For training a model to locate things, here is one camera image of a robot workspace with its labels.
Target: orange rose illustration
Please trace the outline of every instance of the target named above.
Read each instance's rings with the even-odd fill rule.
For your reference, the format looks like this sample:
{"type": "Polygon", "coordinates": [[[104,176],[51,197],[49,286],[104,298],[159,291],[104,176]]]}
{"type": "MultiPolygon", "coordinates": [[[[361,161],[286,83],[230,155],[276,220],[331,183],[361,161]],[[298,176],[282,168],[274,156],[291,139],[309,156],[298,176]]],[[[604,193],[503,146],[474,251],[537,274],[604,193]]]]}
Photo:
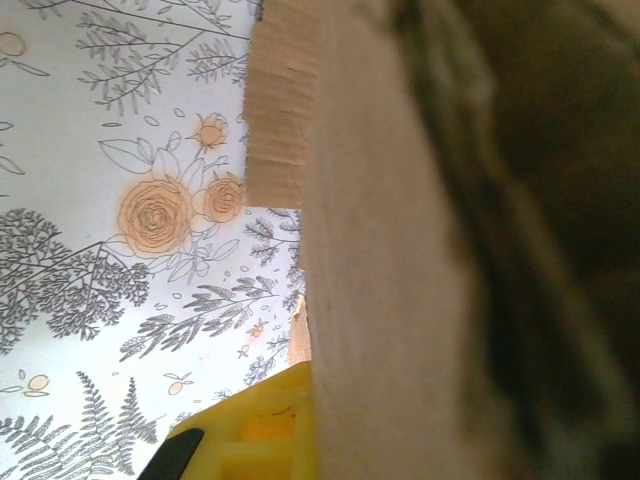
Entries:
{"type": "Polygon", "coordinates": [[[189,138],[198,140],[206,153],[207,150],[223,145],[227,141],[228,131],[229,127],[225,118],[219,113],[215,113],[204,119],[200,117],[198,132],[189,138]]]}
{"type": "Polygon", "coordinates": [[[211,182],[194,197],[196,210],[207,220],[226,223],[233,220],[244,205],[245,188],[235,175],[227,174],[211,182]]]}
{"type": "Polygon", "coordinates": [[[129,247],[140,256],[157,256],[182,246],[190,234],[190,197],[168,180],[141,182],[120,207],[118,226],[129,247]]]}

